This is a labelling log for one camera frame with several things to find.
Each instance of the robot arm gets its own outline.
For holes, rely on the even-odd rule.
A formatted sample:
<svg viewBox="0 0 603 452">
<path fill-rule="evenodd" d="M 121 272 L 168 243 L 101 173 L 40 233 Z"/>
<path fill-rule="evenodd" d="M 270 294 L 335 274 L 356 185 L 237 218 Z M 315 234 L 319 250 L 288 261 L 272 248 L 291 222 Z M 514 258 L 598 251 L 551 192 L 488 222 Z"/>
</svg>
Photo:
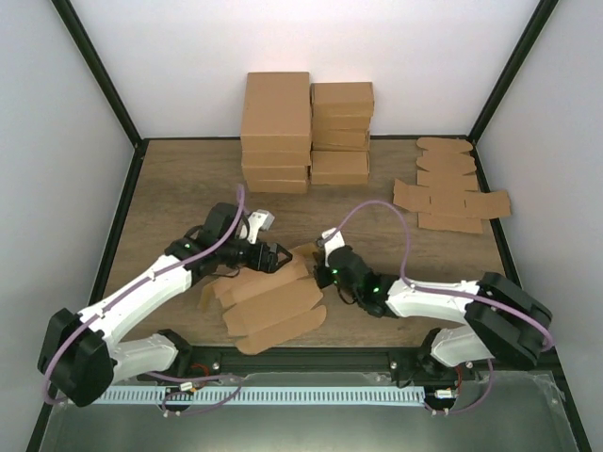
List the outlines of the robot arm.
<svg viewBox="0 0 603 452">
<path fill-rule="evenodd" d="M 322 238 L 332 232 L 326 231 Z M 551 312 L 497 273 L 485 273 L 479 281 L 410 281 L 409 285 L 398 275 L 374 272 L 345 244 L 341 233 L 324 243 L 324 252 L 317 256 L 317 261 L 315 278 L 318 286 L 334 284 L 340 296 L 345 294 L 370 315 L 419 315 L 460 324 L 455 329 L 431 331 L 426 338 L 423 347 L 430 351 L 431 368 L 496 358 L 517 369 L 530 370 L 538 361 L 543 335 L 523 320 L 471 298 L 416 290 L 419 286 L 480 295 L 513 307 L 548 328 Z"/>
<path fill-rule="evenodd" d="M 273 273 L 289 262 L 291 253 L 277 244 L 257 239 L 274 217 L 255 211 L 242 219 L 240 232 L 233 233 L 221 247 L 202 259 L 183 266 L 183 261 L 207 250 L 220 240 L 234 221 L 236 206 L 219 203 L 204 225 L 173 241 L 146 271 L 106 299 L 77 314 L 63 309 L 50 319 L 38 362 L 46 368 L 65 340 L 81 325 L 98 317 L 57 362 L 50 380 L 77 406 L 86 406 L 117 381 L 149 371 L 169 370 L 180 376 L 188 368 L 190 345 L 170 330 L 151 337 L 122 343 L 123 337 L 163 303 L 214 274 L 220 265 L 245 266 Z M 163 272 L 166 267 L 174 266 Z M 120 297 L 120 301 L 107 306 Z"/>
</svg>

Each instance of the black frame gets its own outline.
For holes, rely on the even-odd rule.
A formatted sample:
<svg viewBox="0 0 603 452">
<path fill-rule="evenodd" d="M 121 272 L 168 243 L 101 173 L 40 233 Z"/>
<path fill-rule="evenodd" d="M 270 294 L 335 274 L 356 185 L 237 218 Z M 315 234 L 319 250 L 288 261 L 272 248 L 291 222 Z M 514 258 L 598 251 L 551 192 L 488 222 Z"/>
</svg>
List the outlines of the black frame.
<svg viewBox="0 0 603 452">
<path fill-rule="evenodd" d="M 140 170 L 144 161 L 150 139 L 142 138 L 130 118 L 130 115 L 122 102 L 122 99 L 115 89 L 101 58 L 96 53 L 94 46 L 81 24 L 77 13 L 70 0 L 52 0 L 58 14 L 63 20 L 65 26 L 73 37 L 82 57 L 90 67 L 101 90 L 107 98 L 111 108 L 124 132 L 128 135 L 134 153 L 127 173 L 126 181 L 122 190 L 122 195 L 118 204 L 117 212 L 114 217 L 106 248 L 103 254 L 101 265 L 92 288 L 90 304 L 102 299 L 105 292 L 106 283 L 109 277 L 110 269 L 120 242 L 123 226 L 128 214 L 130 202 L 134 196 L 134 191 L 139 179 Z M 541 0 L 534 10 L 531 19 L 526 26 L 519 42 L 516 44 L 507 64 L 504 67 L 497 83 L 488 97 L 478 119 L 476 120 L 471 132 L 467 137 L 474 145 L 473 156 L 476 160 L 477 175 L 481 191 L 489 192 L 489 186 L 486 181 L 480 157 L 477 152 L 477 142 L 481 138 L 488 123 L 497 111 L 497 107 L 502 101 L 504 95 L 509 89 L 521 65 L 528 56 L 530 49 L 536 42 L 540 32 L 544 28 L 546 21 L 556 7 L 558 0 Z M 417 138 L 419 136 L 389 136 L 386 138 Z M 169 139 L 169 138 L 151 138 L 151 139 Z M 520 284 L 519 275 L 513 263 L 513 257 L 509 250 L 500 220 L 491 220 L 495 240 L 497 242 L 498 252 L 504 267 L 505 274 L 514 283 Z M 239 353 L 234 347 L 196 347 L 195 353 L 205 360 L 220 363 L 221 371 L 234 372 L 239 374 L 248 374 L 261 371 L 362 371 L 362 372 L 389 372 L 394 378 L 394 370 L 390 368 L 393 359 L 403 359 L 405 353 L 416 352 L 411 347 L 372 347 L 372 348 L 286 348 L 276 347 L 268 350 L 258 356 L 250 357 Z M 550 371 L 553 374 L 557 386 L 564 392 L 565 401 L 563 405 L 570 420 L 574 436 L 576 438 L 579 450 L 590 451 L 586 433 L 579 419 L 579 414 L 571 395 L 565 374 L 563 373 L 559 357 L 556 351 L 548 352 L 541 358 L 538 370 Z M 34 452 L 40 450 L 44 431 L 46 429 L 48 418 L 51 411 L 50 406 L 43 405 L 36 426 L 32 433 L 27 451 Z"/>
</svg>

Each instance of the brown cardboard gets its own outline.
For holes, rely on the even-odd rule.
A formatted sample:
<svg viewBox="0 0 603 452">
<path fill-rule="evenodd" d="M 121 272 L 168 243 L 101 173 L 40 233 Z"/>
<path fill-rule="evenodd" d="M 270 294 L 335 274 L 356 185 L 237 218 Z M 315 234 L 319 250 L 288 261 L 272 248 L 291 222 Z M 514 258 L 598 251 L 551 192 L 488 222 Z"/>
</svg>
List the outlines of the brown cardboard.
<svg viewBox="0 0 603 452">
<path fill-rule="evenodd" d="M 312 127 L 317 130 L 368 130 L 370 115 L 317 116 L 312 118 Z"/>
<path fill-rule="evenodd" d="M 212 284 L 211 290 L 220 299 L 222 307 L 229 308 L 306 276 L 308 269 L 304 259 L 293 254 L 293 260 L 275 273 L 258 273 L 249 268 L 241 268 L 236 278 L 220 278 Z"/>
<path fill-rule="evenodd" d="M 314 130 L 312 142 L 315 147 L 322 144 L 362 148 L 368 142 L 367 130 Z"/>
<path fill-rule="evenodd" d="M 478 191 L 478 176 L 469 174 L 461 176 L 458 174 L 444 174 L 418 170 L 416 172 L 416 184 L 418 186 L 433 186 L 439 188 L 459 188 L 464 191 Z"/>
<path fill-rule="evenodd" d="M 312 152 L 312 184 L 345 186 L 368 184 L 368 153 Z"/>
<path fill-rule="evenodd" d="M 504 190 L 475 193 L 456 188 L 409 186 L 398 179 L 394 183 L 394 204 L 410 212 L 449 218 L 493 219 L 511 214 L 511 201 Z"/>
<path fill-rule="evenodd" d="M 228 334 L 245 336 L 310 311 L 322 297 L 313 278 L 296 280 L 240 302 L 222 318 Z"/>
<path fill-rule="evenodd" d="M 373 84 L 315 83 L 312 85 L 312 107 L 315 116 L 373 116 Z"/>
<path fill-rule="evenodd" d="M 430 172 L 464 175 L 475 171 L 473 157 L 463 153 L 442 153 L 424 151 L 416 160 L 416 165 Z"/>
<path fill-rule="evenodd" d="M 318 306 L 312 311 L 289 318 L 265 330 L 239 339 L 235 342 L 235 346 L 241 353 L 256 355 L 270 347 L 301 336 L 305 332 L 315 330 L 324 323 L 326 318 L 327 308 Z"/>
<path fill-rule="evenodd" d="M 362 146 L 353 147 L 353 146 L 340 146 L 337 144 L 323 144 L 323 143 L 313 143 L 312 150 L 313 151 L 334 151 L 339 153 L 367 153 L 370 148 L 370 137 L 367 137 L 367 140 Z"/>
<path fill-rule="evenodd" d="M 258 181 L 250 179 L 247 182 L 247 188 L 252 193 L 289 193 L 303 194 L 308 192 L 308 181 L 285 181 L 269 180 Z"/>
<path fill-rule="evenodd" d="M 243 166 L 245 179 L 256 180 L 286 180 L 306 181 L 308 179 L 308 167 L 245 167 Z"/>
<path fill-rule="evenodd" d="M 456 231 L 458 233 L 483 234 L 479 218 L 444 217 L 418 213 L 418 227 L 434 231 Z"/>
<path fill-rule="evenodd" d="M 247 75 L 241 144 L 245 152 L 310 149 L 309 73 Z"/>
<path fill-rule="evenodd" d="M 243 152 L 241 164 L 243 167 L 308 167 L 311 165 L 310 151 Z"/>
<path fill-rule="evenodd" d="M 464 139 L 422 137 L 416 141 L 416 146 L 430 151 L 446 153 L 468 153 L 473 149 L 471 143 Z"/>
</svg>

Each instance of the red wire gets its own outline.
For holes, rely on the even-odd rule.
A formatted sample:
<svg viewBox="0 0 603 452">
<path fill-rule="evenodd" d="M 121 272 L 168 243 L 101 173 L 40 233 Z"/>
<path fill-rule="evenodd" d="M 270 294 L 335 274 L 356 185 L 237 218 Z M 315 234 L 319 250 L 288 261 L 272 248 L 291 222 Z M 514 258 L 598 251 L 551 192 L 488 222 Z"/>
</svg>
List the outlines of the red wire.
<svg viewBox="0 0 603 452">
<path fill-rule="evenodd" d="M 191 369 L 202 369 L 205 373 L 204 377 L 209 377 L 209 367 L 207 367 L 205 364 L 193 363 L 190 366 L 190 368 Z M 197 389 L 204 388 L 206 384 L 207 384 L 207 381 L 202 381 L 201 385 Z"/>
<path fill-rule="evenodd" d="M 460 396 L 461 395 L 461 383 L 463 382 L 463 372 L 461 371 L 461 366 L 457 365 L 455 367 L 456 369 L 456 375 L 458 377 L 459 382 L 456 384 L 456 396 Z"/>
</svg>

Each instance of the wooden table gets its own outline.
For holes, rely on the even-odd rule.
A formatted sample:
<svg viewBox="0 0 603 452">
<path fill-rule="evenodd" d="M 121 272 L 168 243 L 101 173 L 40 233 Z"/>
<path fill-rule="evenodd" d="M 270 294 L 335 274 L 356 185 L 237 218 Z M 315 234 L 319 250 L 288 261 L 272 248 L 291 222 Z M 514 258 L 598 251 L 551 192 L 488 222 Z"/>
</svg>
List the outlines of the wooden table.
<svg viewBox="0 0 603 452">
<path fill-rule="evenodd" d="M 310 186 L 306 195 L 248 194 L 249 208 L 270 210 L 276 220 L 264 237 L 294 247 L 312 241 L 337 225 L 359 202 L 392 200 L 395 178 L 416 182 L 413 140 L 373 140 L 368 186 Z M 204 222 L 216 202 L 236 202 L 236 184 L 243 182 L 238 140 L 154 140 L 149 144 L 134 198 L 125 222 L 106 295 L 144 271 L 172 240 Z M 484 271 L 502 273 L 490 224 L 483 235 L 419 230 L 416 214 L 405 213 L 411 228 L 412 251 L 407 274 L 423 281 L 458 282 L 478 279 Z M 380 206 L 359 212 L 344 229 L 347 243 L 380 271 L 396 273 L 404 250 L 397 218 Z M 194 345 L 231 345 L 221 319 L 220 304 L 206 312 L 199 307 L 197 284 L 149 315 L 128 339 L 170 328 Z M 332 289 L 322 301 L 325 323 L 287 346 L 412 347 L 432 328 L 446 322 L 417 318 L 374 318 L 357 306 L 344 304 Z"/>
</svg>

